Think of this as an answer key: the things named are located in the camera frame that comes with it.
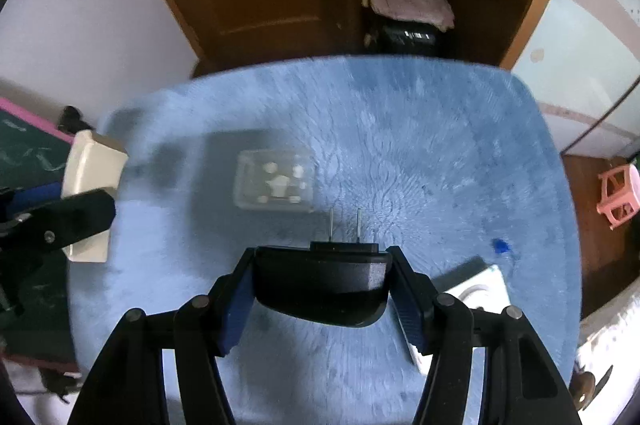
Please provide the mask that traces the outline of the beige plug adapter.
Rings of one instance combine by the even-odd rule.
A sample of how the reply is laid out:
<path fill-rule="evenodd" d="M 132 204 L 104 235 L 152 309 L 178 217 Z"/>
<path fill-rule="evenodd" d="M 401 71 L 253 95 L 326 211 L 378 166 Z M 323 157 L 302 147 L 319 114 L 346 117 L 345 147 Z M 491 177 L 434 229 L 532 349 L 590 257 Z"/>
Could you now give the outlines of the beige plug adapter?
<path fill-rule="evenodd" d="M 61 197 L 75 210 L 75 242 L 64 247 L 74 263 L 105 263 L 115 219 L 115 198 L 128 153 L 117 141 L 93 130 L 74 137 L 68 155 Z"/>

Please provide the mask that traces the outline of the black plug charger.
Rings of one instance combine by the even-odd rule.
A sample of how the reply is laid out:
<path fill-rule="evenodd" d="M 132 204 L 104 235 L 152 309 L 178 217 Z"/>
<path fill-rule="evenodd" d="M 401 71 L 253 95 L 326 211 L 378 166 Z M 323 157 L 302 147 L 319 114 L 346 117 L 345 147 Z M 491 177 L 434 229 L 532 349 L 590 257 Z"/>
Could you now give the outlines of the black plug charger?
<path fill-rule="evenodd" d="M 362 240 L 312 241 L 301 247 L 259 246 L 252 261 L 256 301 L 275 312 L 335 327 L 369 327 L 385 312 L 392 257 Z"/>

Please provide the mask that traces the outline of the pink plastic stool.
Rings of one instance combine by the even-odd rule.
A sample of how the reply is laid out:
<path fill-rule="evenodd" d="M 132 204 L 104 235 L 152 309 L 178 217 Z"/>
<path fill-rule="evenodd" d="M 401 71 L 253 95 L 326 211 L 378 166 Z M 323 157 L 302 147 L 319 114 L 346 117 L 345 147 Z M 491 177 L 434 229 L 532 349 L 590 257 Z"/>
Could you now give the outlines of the pink plastic stool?
<path fill-rule="evenodd" d="M 598 175 L 601 199 L 596 210 L 605 216 L 614 230 L 639 213 L 639 172 L 634 164 L 625 164 Z"/>

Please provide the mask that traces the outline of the blue fuzzy table mat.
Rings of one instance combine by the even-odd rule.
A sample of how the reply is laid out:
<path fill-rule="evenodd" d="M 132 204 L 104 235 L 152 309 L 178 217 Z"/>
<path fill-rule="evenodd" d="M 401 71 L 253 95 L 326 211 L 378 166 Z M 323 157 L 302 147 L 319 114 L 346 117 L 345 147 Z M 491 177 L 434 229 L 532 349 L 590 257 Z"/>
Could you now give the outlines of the blue fuzzy table mat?
<path fill-rule="evenodd" d="M 508 72 L 422 58 L 329 58 L 221 73 L 130 102 L 99 132 L 129 156 L 110 255 L 70 267 L 78 361 L 129 308 L 179 307 L 244 249 L 361 235 L 434 277 L 496 263 L 563 377 L 580 259 L 570 188 L 546 122 Z M 238 208 L 245 150 L 309 151 L 311 209 Z"/>

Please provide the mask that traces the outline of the clear plastic adapter cover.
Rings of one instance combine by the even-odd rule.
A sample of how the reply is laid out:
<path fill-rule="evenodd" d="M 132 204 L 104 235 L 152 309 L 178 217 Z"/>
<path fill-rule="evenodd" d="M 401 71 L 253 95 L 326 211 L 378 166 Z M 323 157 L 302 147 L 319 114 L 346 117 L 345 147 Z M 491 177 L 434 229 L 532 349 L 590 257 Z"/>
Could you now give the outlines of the clear plastic adapter cover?
<path fill-rule="evenodd" d="M 236 164 L 234 204 L 249 211 L 311 213 L 316 169 L 308 150 L 244 150 Z"/>

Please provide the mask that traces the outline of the green chalkboard pink frame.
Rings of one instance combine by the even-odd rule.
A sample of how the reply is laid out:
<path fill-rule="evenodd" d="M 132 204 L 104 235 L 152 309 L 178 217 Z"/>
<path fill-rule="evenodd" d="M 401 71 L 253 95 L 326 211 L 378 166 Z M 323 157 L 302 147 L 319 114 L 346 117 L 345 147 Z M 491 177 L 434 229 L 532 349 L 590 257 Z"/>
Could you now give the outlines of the green chalkboard pink frame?
<path fill-rule="evenodd" d="M 53 123 L 1 99 L 1 219 L 60 196 L 72 137 Z M 67 261 L 55 251 L 20 279 L 14 298 L 1 296 L 6 354 L 50 369 L 75 369 L 67 301 Z"/>

